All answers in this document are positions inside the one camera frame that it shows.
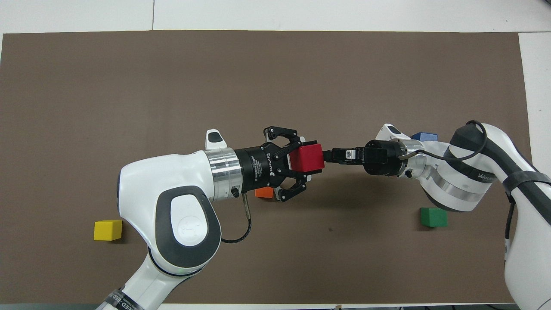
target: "colored block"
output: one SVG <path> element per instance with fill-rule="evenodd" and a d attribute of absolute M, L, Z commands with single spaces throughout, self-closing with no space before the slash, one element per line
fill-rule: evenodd
<path fill-rule="evenodd" d="M 255 189 L 255 197 L 272 198 L 273 196 L 274 196 L 274 189 L 269 186 L 265 188 Z"/>
<path fill-rule="evenodd" d="M 418 132 L 411 136 L 411 138 L 418 141 L 438 141 L 438 135 L 429 132 Z"/>
<path fill-rule="evenodd" d="M 321 144 L 306 145 L 289 153 L 291 169 L 299 172 L 310 172 L 325 168 Z"/>
<path fill-rule="evenodd" d="M 94 223 L 94 240 L 113 241 L 122 236 L 121 220 L 105 220 Z"/>
<path fill-rule="evenodd" d="M 421 224 L 427 227 L 446 227 L 447 212 L 439 208 L 421 208 Z"/>

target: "green cube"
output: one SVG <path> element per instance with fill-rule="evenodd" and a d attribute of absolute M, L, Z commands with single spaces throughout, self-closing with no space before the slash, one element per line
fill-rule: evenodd
<path fill-rule="evenodd" d="M 421 208 L 421 224 L 427 227 L 446 227 L 447 212 L 439 208 Z"/>

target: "yellow cube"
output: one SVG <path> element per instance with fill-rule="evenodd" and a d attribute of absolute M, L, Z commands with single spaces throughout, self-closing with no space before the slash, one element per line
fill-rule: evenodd
<path fill-rule="evenodd" d="M 121 220 L 105 220 L 94 223 L 94 240 L 113 241 L 122 236 Z"/>

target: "round button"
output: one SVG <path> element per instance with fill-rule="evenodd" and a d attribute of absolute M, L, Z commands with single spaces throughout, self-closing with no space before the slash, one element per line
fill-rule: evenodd
<path fill-rule="evenodd" d="M 199 244 L 207 235 L 206 225 L 196 216 L 186 216 L 178 223 L 177 238 L 180 243 L 191 247 Z"/>

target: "black strap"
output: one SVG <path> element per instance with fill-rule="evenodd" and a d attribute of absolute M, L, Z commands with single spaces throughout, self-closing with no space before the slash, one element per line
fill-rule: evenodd
<path fill-rule="evenodd" d="M 144 308 L 121 290 L 114 290 L 105 298 L 105 301 L 118 310 L 144 310 Z"/>
<path fill-rule="evenodd" d="M 551 185 L 551 179 L 541 172 L 536 171 L 516 171 L 511 173 L 504 181 L 503 187 L 505 187 L 505 192 L 507 197 L 511 200 L 511 192 L 517 186 L 524 182 L 540 182 Z"/>

